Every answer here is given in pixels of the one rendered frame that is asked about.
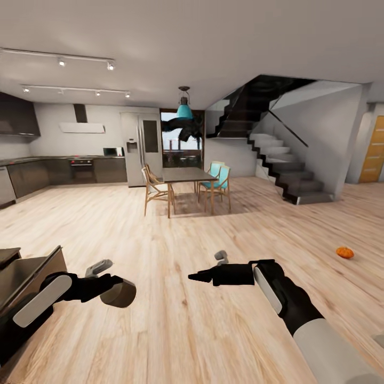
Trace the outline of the pumpkin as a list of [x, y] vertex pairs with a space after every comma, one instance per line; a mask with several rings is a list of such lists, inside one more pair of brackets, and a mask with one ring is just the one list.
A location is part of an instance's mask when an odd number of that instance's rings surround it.
[[346, 248], [346, 247], [341, 247], [341, 248], [338, 248], [336, 253], [340, 256], [340, 257], [344, 257], [344, 258], [352, 258], [354, 256], [354, 253], [352, 250]]

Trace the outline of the pillar candle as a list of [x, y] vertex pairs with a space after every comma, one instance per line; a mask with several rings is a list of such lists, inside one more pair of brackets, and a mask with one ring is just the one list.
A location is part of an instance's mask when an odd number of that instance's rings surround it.
[[100, 299], [106, 305], [126, 308], [134, 301], [136, 294], [136, 285], [124, 279], [124, 282], [115, 284], [110, 290], [100, 294]]

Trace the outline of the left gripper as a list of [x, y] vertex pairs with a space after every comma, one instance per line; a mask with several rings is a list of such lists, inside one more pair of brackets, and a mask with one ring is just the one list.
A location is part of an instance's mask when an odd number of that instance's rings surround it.
[[99, 278], [86, 278], [89, 283], [89, 290], [87, 294], [81, 299], [81, 302], [88, 302], [98, 295], [110, 290], [113, 285], [124, 282], [124, 279], [111, 274], [106, 273]]

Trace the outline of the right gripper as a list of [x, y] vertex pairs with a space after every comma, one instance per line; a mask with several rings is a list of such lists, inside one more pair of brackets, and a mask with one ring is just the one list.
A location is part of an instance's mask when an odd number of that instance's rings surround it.
[[213, 280], [213, 286], [242, 285], [240, 283], [239, 264], [236, 263], [213, 266], [207, 271], [188, 275], [188, 279], [208, 283]]

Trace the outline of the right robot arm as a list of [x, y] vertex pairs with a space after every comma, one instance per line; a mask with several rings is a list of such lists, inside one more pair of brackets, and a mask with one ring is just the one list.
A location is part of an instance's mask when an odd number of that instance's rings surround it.
[[[311, 303], [308, 293], [284, 276], [274, 259], [229, 264], [225, 250], [214, 257], [216, 266], [188, 279], [220, 285], [258, 283], [277, 315], [283, 319], [318, 384], [384, 384]], [[256, 264], [255, 266], [253, 266]]]

